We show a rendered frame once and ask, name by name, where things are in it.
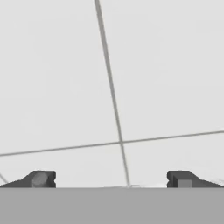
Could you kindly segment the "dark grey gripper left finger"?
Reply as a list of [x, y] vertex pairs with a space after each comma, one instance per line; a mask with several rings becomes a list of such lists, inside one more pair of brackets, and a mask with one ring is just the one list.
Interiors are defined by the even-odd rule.
[[39, 188], [56, 187], [56, 171], [32, 171], [24, 178], [1, 185], [1, 187]]

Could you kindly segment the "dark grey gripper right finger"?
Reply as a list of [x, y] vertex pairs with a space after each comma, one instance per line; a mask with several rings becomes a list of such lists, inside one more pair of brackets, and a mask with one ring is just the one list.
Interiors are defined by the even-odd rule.
[[207, 180], [201, 179], [191, 171], [168, 171], [167, 186], [176, 188], [223, 188], [223, 185], [215, 184]]

